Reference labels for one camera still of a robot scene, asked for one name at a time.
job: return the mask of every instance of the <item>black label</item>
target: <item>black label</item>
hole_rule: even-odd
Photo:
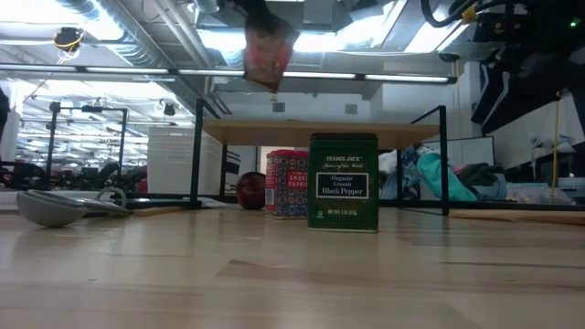
[[[317,197],[366,199],[367,174],[317,173]]]

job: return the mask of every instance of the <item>wooden shelf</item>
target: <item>wooden shelf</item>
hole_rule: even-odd
[[[203,130],[227,145],[307,147],[314,133],[374,133],[379,149],[404,149],[439,134],[439,125],[205,120]]]

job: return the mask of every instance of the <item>teal cloth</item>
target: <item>teal cloth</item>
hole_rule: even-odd
[[[417,168],[422,179],[427,183],[432,193],[441,197],[441,156],[436,153],[425,154],[417,162]],[[477,201],[477,197],[463,186],[459,178],[449,168],[449,199],[453,201]]]

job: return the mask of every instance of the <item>ceiling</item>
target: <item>ceiling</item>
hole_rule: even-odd
[[[431,0],[435,15],[444,15],[452,1]],[[78,27],[85,31],[84,39],[73,58],[67,57],[67,65],[123,67],[142,60],[148,66],[159,67],[241,68],[241,49],[245,45],[245,40],[242,44],[243,16],[231,4],[215,15],[203,15],[197,10],[194,12],[190,3],[184,0],[10,1],[3,4],[0,13],[0,61],[57,64],[67,54],[57,50],[53,36],[62,27]],[[95,10],[83,13],[76,7],[78,4],[93,5]],[[347,9],[352,5],[349,0],[269,1],[273,13],[302,32],[288,70],[423,76],[453,74],[452,64],[441,61],[432,51],[446,47],[441,45],[442,41],[459,33],[456,24],[429,30],[419,0],[381,0],[379,4],[381,15],[352,22]],[[454,43],[461,43],[469,32],[461,33]],[[273,100],[269,93],[240,78],[158,81],[146,76],[0,72],[0,80],[18,83],[23,90],[21,99],[27,98],[23,117],[29,122],[21,129],[26,133],[47,132],[44,122],[32,121],[50,118],[48,105],[51,101],[64,101],[74,106],[98,102],[127,107],[130,121],[139,123],[130,126],[136,131],[134,137],[147,134],[147,126],[142,122],[191,125],[196,98],[213,102],[220,117],[282,116],[271,111]],[[297,109],[287,117],[367,121],[371,117],[368,116],[370,100],[381,85],[368,81],[285,79],[279,89],[279,101],[286,102],[287,111]],[[394,105],[410,108],[409,97],[400,96]],[[319,105],[312,106],[311,101]],[[165,103],[174,104],[175,116],[162,114],[161,104]],[[333,114],[334,110],[327,110],[339,111],[347,103],[358,106],[357,116],[342,117]],[[102,117],[107,121],[120,120],[117,112],[105,112]],[[88,118],[65,111],[59,119]],[[106,124],[80,128],[82,126],[70,123],[59,129],[63,133],[75,133],[76,128],[78,133],[79,130],[91,134],[112,133],[112,128],[106,129]]]

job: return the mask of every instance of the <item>white storage bin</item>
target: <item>white storage bin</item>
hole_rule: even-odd
[[[193,129],[154,127],[148,134],[148,192],[189,194],[193,165]],[[199,161],[200,195],[218,195],[222,145],[203,132]]]

